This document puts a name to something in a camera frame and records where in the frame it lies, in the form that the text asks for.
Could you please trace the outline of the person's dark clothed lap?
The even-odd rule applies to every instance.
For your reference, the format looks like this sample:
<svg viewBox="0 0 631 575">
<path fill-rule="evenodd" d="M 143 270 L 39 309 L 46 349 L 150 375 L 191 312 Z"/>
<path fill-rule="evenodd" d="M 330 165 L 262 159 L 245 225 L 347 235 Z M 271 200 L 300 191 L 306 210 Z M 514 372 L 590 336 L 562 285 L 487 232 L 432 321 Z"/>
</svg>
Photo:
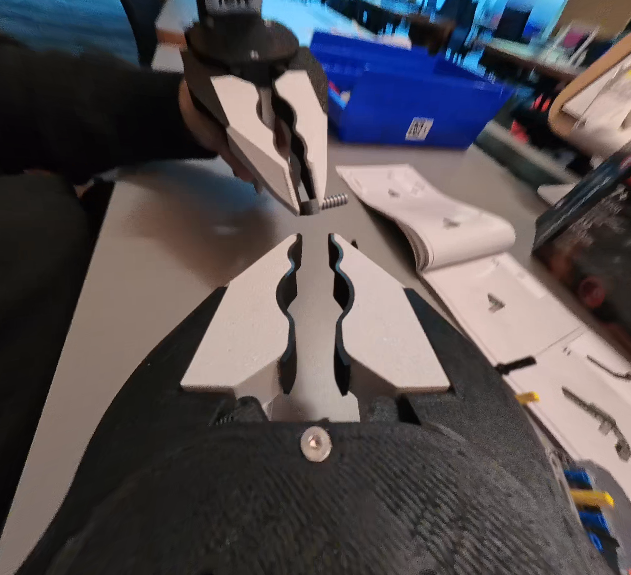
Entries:
<svg viewBox="0 0 631 575">
<path fill-rule="evenodd" d="M 47 398 L 113 182 L 1 176 L 1 529 Z"/>
</svg>

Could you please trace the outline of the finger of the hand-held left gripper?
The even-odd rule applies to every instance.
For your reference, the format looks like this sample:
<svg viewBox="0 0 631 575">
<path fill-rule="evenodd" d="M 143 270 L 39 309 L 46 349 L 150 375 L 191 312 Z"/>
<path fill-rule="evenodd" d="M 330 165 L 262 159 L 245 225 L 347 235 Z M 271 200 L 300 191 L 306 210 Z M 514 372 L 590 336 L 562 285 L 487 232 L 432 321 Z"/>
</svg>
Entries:
<svg viewBox="0 0 631 575">
<path fill-rule="evenodd" d="M 227 120 L 226 135 L 232 151 L 282 205 L 296 216 L 308 208 L 300 187 L 300 162 L 279 138 L 288 132 L 273 108 L 274 92 L 235 75 L 211 77 L 211 85 Z"/>
<path fill-rule="evenodd" d="M 288 105 L 291 118 L 285 120 L 290 133 L 302 146 L 303 182 L 313 200 L 323 200 L 327 183 L 327 112 L 306 70 L 288 70 L 274 82 L 274 91 Z"/>
</svg>

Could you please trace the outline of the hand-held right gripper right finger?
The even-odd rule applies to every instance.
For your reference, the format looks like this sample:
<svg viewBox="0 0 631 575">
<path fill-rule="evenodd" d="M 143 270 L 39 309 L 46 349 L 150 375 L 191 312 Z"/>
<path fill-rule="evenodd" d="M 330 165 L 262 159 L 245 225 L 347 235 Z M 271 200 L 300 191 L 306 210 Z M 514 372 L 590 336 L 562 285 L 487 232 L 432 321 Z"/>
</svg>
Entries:
<svg viewBox="0 0 631 575">
<path fill-rule="evenodd" d="M 336 321 L 334 372 L 361 420 L 380 399 L 443 395 L 451 382 L 400 281 L 339 234 L 329 234 Z"/>
</svg>

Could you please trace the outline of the dark printed toy box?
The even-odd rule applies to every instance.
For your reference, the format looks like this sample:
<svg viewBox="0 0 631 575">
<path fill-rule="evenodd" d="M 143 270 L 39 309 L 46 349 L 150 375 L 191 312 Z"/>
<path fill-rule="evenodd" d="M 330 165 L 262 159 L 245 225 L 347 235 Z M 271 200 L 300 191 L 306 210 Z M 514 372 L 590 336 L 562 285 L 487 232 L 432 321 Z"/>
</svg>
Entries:
<svg viewBox="0 0 631 575">
<path fill-rule="evenodd" d="M 630 351 L 630 145 L 536 221 L 532 254 Z"/>
</svg>

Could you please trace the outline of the small grey spring part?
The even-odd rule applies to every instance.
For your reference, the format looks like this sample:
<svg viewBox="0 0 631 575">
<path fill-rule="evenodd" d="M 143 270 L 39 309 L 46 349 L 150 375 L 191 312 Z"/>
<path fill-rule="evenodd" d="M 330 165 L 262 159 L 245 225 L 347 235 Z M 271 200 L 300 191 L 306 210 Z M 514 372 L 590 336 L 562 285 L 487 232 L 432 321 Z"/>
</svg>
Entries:
<svg viewBox="0 0 631 575">
<path fill-rule="evenodd" d="M 349 196 L 347 193 L 336 193 L 324 197 L 322 200 L 316 198 L 303 201 L 300 204 L 300 216 L 314 216 L 322 211 L 330 210 L 333 208 L 343 207 L 349 202 Z"/>
</svg>

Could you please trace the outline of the person's left hand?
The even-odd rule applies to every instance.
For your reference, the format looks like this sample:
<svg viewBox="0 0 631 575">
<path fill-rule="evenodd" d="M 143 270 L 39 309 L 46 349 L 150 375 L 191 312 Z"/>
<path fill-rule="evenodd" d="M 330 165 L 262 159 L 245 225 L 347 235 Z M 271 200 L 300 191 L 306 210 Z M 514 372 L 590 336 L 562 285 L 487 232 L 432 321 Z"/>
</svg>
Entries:
<svg viewBox="0 0 631 575">
<path fill-rule="evenodd" d="M 178 107 L 185 126 L 193 136 L 193 139 L 211 157 L 217 156 L 229 165 L 235 177 L 250 183 L 257 188 L 257 182 L 252 173 L 233 154 L 228 143 L 226 133 L 221 124 L 204 114 L 194 105 L 193 98 L 185 79 L 182 79 L 178 88 Z"/>
</svg>

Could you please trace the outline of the person's left forearm black sleeve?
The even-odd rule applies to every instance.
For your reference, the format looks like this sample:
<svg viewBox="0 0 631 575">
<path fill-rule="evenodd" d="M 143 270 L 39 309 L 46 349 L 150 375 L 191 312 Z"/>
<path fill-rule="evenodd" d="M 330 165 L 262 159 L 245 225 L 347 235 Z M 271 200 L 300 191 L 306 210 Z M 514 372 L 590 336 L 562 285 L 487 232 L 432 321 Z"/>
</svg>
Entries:
<svg viewBox="0 0 631 575">
<path fill-rule="evenodd" d="M 115 168 L 216 157 L 184 124 L 182 79 L 1 35 L 1 174 L 45 171 L 80 185 Z"/>
</svg>

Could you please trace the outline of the open white instruction booklet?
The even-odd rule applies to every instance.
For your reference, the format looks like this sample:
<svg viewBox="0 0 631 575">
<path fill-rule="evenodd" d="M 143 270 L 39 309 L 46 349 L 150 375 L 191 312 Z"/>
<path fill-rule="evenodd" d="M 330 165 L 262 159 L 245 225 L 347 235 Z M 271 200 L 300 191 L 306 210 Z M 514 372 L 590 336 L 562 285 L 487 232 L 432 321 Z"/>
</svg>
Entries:
<svg viewBox="0 0 631 575">
<path fill-rule="evenodd" d="M 513 226 L 439 192 L 407 164 L 336 172 L 400 228 L 422 280 L 493 366 L 535 359 L 509 385 L 536 392 L 548 432 L 630 495 L 630 363 L 515 260 Z"/>
</svg>

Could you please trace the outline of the blue and yellow bricks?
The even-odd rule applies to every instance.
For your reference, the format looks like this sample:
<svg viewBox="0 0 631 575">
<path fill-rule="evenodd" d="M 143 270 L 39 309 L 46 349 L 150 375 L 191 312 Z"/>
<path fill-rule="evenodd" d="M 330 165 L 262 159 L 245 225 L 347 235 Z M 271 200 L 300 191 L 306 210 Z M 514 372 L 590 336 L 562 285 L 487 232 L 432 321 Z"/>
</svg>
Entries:
<svg viewBox="0 0 631 575">
<path fill-rule="evenodd" d="M 630 573 L 630 498 L 611 473 L 593 461 L 575 461 L 541 436 L 572 513 L 610 574 Z"/>
</svg>

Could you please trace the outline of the blue plastic bin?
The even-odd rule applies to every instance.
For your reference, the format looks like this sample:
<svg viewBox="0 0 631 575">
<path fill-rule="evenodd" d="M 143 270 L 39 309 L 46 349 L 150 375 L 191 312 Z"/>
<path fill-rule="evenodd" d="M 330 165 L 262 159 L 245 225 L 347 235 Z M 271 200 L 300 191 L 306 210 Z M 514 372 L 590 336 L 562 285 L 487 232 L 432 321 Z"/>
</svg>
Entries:
<svg viewBox="0 0 631 575">
<path fill-rule="evenodd" d="M 515 91 L 424 49 L 315 31 L 310 50 L 341 142 L 466 150 Z"/>
</svg>

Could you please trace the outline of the small black toy pin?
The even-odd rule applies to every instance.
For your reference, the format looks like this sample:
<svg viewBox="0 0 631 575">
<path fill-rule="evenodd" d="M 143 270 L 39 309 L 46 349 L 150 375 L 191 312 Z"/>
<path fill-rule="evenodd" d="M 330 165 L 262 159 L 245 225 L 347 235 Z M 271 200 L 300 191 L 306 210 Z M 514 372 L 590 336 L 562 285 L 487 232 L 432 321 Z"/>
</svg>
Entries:
<svg viewBox="0 0 631 575">
<path fill-rule="evenodd" d="M 513 360 L 512 362 L 498 364 L 495 367 L 496 372 L 501 376 L 507 376 L 512 372 L 518 371 L 520 369 L 524 369 L 526 367 L 535 366 L 537 364 L 536 358 L 532 356 L 520 358 L 517 360 Z"/>
</svg>

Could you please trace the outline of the cardboard board with instruction sheet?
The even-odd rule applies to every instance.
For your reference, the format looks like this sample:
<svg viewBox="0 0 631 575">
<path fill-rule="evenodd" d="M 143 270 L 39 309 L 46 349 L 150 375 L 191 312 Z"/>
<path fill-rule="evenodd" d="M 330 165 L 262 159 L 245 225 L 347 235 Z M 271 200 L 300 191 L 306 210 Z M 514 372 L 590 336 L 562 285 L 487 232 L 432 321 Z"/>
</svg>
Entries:
<svg viewBox="0 0 631 575">
<path fill-rule="evenodd" d="M 629 34 L 559 93 L 548 126 L 585 155 L 630 152 Z"/>
</svg>

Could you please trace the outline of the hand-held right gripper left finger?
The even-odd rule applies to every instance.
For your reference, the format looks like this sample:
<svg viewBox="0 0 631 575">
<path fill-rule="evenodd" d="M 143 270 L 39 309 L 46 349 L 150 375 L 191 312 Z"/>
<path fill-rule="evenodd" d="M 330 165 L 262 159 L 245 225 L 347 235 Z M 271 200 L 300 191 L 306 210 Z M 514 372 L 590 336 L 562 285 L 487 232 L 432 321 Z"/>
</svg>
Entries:
<svg viewBox="0 0 631 575">
<path fill-rule="evenodd" d="M 183 375 L 183 390 L 256 398 L 270 416 L 296 380 L 295 321 L 302 235 L 291 234 L 242 271 L 220 303 Z"/>
</svg>

